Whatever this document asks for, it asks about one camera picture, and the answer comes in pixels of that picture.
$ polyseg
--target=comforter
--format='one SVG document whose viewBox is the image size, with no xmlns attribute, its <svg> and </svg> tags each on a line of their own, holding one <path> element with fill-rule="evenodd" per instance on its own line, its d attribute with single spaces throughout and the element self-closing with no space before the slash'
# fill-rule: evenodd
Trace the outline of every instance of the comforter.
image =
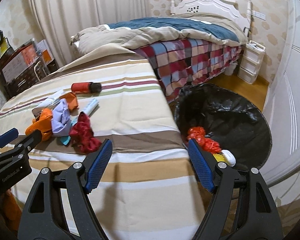
<svg viewBox="0 0 300 240">
<path fill-rule="evenodd" d="M 156 41 L 202 39 L 218 45 L 240 46 L 248 42 L 233 21 L 214 14 L 187 13 L 174 17 L 148 17 L 116 24 L 103 24 L 80 31 L 72 41 L 79 42 L 85 55 L 105 44 L 137 49 Z"/>
</svg>

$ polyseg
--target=white door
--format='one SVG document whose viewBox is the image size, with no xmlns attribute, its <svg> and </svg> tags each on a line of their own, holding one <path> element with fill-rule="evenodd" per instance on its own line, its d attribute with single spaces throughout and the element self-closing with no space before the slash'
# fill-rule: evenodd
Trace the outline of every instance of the white door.
<svg viewBox="0 0 300 240">
<path fill-rule="evenodd" d="M 299 0 L 289 0 L 286 46 L 263 113 L 270 126 L 273 146 L 260 172 L 269 185 L 300 166 Z"/>
</svg>

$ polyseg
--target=wooden bed headboard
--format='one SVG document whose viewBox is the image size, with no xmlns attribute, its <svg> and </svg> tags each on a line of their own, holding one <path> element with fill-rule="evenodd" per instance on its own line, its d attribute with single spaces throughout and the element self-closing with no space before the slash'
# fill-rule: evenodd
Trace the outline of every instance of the wooden bed headboard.
<svg viewBox="0 0 300 240">
<path fill-rule="evenodd" d="M 251 24 L 251 0 L 247 1 L 246 18 L 234 7 L 235 0 L 181 0 L 176 6 L 175 0 L 171 0 L 171 14 L 182 14 L 187 12 L 215 13 L 237 23 L 242 31 L 248 36 Z"/>
</svg>

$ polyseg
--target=garbage bag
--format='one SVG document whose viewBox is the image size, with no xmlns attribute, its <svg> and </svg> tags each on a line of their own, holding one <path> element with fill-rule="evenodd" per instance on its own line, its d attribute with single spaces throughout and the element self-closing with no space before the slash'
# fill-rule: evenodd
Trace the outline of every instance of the garbage bag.
<svg viewBox="0 0 300 240">
<path fill-rule="evenodd" d="M 186 145 L 188 129 L 202 126 L 206 137 L 235 156 L 235 169 L 260 169 L 270 154 L 266 119 L 254 104 L 228 89 L 209 83 L 181 88 L 174 119 Z"/>
</svg>

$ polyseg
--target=striped bedsheet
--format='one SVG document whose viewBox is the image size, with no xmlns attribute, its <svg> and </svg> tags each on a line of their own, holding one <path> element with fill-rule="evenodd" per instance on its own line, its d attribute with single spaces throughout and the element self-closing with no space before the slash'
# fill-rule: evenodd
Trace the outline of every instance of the striped bedsheet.
<svg viewBox="0 0 300 240">
<path fill-rule="evenodd" d="M 103 57 L 49 75 L 44 82 L 7 102 L 0 111 L 0 134 L 15 127 L 18 140 L 32 123 L 35 106 L 74 82 L 101 82 L 99 108 L 91 115 L 94 136 L 112 140 L 114 151 L 97 189 L 89 194 L 92 207 L 109 239 L 191 239 L 205 214 L 210 195 L 199 188 L 187 151 L 166 99 L 146 59 L 137 54 Z M 79 111 L 96 95 L 79 96 Z M 82 161 L 72 147 L 55 138 L 29 153 L 32 173 L 13 187 L 24 203 L 43 167 L 53 171 Z M 69 228 L 76 233 L 65 190 L 62 198 Z"/>
</svg>

